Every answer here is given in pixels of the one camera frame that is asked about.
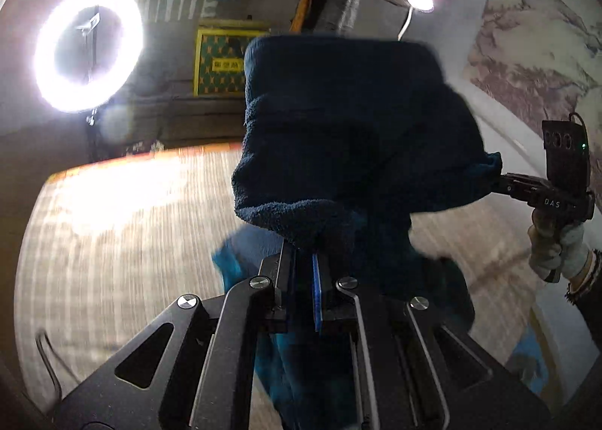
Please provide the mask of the white gloved right hand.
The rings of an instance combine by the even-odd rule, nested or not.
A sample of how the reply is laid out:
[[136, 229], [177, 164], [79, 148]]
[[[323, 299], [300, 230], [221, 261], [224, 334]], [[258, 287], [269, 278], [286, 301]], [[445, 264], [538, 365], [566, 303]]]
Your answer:
[[543, 281], [557, 282], [556, 277], [563, 276], [571, 283], [579, 284], [593, 261], [584, 234], [582, 222], [562, 226], [551, 214], [535, 209], [528, 230], [531, 242], [529, 267]]

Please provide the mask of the black sleeved right forearm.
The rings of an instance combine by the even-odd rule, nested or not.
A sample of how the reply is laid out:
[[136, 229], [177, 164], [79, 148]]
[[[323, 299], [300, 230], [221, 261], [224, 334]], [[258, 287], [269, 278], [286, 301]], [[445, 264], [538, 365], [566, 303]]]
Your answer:
[[588, 269], [577, 287], [569, 283], [565, 298], [579, 310], [590, 331], [591, 338], [601, 349], [602, 338], [602, 295], [601, 295], [601, 252], [594, 249]]

